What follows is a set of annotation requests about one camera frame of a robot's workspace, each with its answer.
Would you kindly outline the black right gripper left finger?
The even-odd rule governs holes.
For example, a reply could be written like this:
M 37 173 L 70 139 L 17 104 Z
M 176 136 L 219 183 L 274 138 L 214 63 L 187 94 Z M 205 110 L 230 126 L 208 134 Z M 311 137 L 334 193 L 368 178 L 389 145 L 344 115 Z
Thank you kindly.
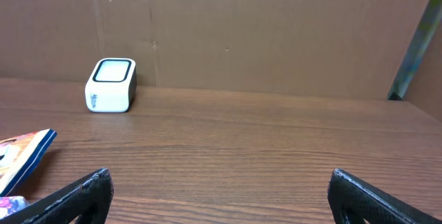
M 1 224 L 104 224 L 112 199 L 110 172 L 101 168 L 1 219 Z

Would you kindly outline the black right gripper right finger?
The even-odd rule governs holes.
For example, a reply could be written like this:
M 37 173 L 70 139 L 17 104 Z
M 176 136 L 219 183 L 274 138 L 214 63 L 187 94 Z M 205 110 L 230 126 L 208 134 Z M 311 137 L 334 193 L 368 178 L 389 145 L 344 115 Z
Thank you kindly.
M 343 169 L 333 170 L 327 189 L 327 199 L 336 223 L 441 224 L 441 220 L 404 203 Z

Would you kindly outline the yellow wet wipes pack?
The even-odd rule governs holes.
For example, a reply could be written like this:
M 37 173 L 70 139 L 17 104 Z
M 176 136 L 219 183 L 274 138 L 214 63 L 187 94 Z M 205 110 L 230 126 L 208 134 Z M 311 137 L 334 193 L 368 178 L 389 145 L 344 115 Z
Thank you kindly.
M 29 177 L 56 136 L 53 129 L 45 129 L 1 141 L 1 197 Z

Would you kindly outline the red purple pad pack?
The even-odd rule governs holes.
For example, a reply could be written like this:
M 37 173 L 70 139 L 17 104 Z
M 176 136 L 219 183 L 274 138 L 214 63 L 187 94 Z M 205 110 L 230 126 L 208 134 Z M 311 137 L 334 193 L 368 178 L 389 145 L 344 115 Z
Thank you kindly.
M 0 198 L 0 219 L 14 214 L 27 206 L 29 202 L 23 196 L 6 196 Z

